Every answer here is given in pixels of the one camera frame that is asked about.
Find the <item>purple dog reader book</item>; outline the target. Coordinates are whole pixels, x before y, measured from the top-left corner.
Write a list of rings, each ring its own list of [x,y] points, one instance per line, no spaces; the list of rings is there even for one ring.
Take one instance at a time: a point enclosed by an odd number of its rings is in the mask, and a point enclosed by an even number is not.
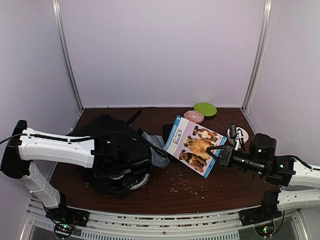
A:
[[[216,162],[206,149],[224,145],[226,141],[225,136],[178,115],[163,149],[207,178]]]

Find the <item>grey plastic bag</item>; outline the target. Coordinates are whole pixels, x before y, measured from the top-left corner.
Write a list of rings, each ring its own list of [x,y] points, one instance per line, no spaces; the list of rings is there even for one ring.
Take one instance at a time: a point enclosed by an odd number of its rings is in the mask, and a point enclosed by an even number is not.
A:
[[[164,169],[170,163],[167,152],[164,151],[164,140],[160,135],[149,135],[145,131],[142,132],[143,138],[150,143],[152,152],[151,162],[154,167]]]

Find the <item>black student backpack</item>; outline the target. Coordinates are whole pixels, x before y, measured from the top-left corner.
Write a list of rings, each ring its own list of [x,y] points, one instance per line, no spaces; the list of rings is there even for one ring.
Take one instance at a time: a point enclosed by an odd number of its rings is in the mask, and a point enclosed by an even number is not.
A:
[[[134,130],[130,127],[141,112],[138,110],[127,122],[101,114],[70,133],[72,137],[94,139],[93,167],[80,167],[79,170],[83,179],[103,194],[112,194],[123,199],[144,187],[150,178],[155,167],[152,165],[150,143],[143,138],[141,128]],[[149,172],[126,174],[130,163],[145,159],[150,161]]]

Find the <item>black leather pouch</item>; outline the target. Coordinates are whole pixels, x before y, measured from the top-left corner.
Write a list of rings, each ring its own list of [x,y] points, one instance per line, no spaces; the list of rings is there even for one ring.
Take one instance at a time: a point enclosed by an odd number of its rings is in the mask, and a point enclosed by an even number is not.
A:
[[[173,126],[174,126],[173,123],[172,124],[164,124],[162,126],[162,139],[163,139],[164,144],[167,143]]]

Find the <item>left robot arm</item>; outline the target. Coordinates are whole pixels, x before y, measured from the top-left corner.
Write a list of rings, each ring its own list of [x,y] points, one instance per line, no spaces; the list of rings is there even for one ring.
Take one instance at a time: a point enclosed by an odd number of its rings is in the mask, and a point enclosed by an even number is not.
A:
[[[143,187],[152,168],[150,142],[127,130],[56,135],[37,131],[20,120],[12,135],[1,142],[6,143],[2,172],[20,180],[61,222],[69,221],[72,211],[66,207],[65,195],[46,180],[36,161],[79,166],[89,184],[118,198]]]

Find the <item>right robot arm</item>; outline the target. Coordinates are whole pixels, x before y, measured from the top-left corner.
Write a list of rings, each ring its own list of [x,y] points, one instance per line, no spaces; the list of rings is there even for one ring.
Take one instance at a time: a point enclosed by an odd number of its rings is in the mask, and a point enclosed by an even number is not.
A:
[[[259,220],[266,221],[274,213],[291,209],[314,208],[320,205],[320,168],[294,155],[276,156],[276,139],[257,133],[248,151],[229,145],[207,148],[206,152],[220,165],[264,178],[279,187],[306,187],[305,190],[269,190],[261,205],[255,208]]]

